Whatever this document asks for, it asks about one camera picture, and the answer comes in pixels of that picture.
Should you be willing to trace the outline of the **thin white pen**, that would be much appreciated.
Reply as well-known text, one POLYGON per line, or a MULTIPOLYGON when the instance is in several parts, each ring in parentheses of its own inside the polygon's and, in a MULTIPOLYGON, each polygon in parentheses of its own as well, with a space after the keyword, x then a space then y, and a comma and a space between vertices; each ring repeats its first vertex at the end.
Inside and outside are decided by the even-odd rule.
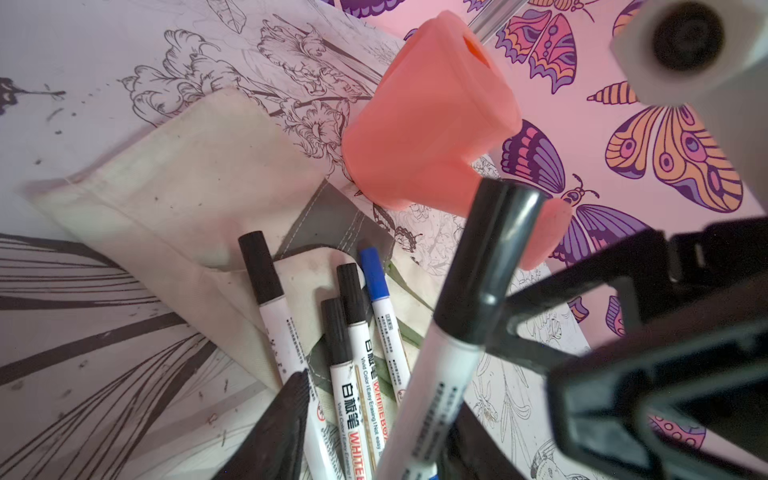
POLYGON ((359 252, 359 255, 394 398, 397 404, 401 404, 411 378, 411 371, 402 343, 394 305, 378 250, 375 247, 365 247, 359 252))

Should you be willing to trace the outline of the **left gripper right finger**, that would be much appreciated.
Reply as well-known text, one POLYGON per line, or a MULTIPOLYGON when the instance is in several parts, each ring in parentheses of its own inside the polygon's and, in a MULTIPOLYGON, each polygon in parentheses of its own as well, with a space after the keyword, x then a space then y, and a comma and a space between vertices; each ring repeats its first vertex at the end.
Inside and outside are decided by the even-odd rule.
POLYGON ((437 460, 440 480, 523 480, 466 403, 437 460))

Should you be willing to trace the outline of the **white whiteboard marker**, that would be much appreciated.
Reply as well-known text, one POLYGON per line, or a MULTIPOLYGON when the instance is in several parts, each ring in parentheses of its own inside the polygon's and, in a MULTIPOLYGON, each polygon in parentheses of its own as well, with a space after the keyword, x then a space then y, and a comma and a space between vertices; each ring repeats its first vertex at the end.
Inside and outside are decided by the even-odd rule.
MULTIPOLYGON (((263 233, 246 233, 238 238, 238 243, 280 379, 287 381, 291 374, 308 370, 298 329, 263 233)), ((335 449, 333 432, 313 383, 309 384, 308 394, 308 406, 303 410, 307 417, 304 455, 311 476, 343 479, 344 468, 335 449)))

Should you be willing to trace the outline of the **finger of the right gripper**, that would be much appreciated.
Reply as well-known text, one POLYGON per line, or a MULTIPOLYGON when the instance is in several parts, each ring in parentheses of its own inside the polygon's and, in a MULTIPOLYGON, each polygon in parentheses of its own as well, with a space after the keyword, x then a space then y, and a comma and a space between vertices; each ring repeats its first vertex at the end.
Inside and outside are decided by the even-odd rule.
POLYGON ((553 438, 617 479, 760 479, 762 473, 655 432, 688 416, 749 446, 767 442, 767 284, 743 281, 585 356, 545 352, 553 438))
POLYGON ((566 359, 566 342, 543 340, 532 329, 560 307, 597 348, 766 270, 764 217, 672 236, 644 229, 507 297, 486 351, 545 373, 566 359))

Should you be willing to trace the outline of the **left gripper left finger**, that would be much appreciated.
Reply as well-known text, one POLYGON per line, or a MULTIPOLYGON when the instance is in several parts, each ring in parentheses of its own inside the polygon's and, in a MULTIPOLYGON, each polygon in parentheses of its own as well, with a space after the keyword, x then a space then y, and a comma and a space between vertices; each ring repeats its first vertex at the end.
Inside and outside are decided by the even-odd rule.
POLYGON ((299 479, 309 400, 308 372, 293 373, 214 479, 299 479))

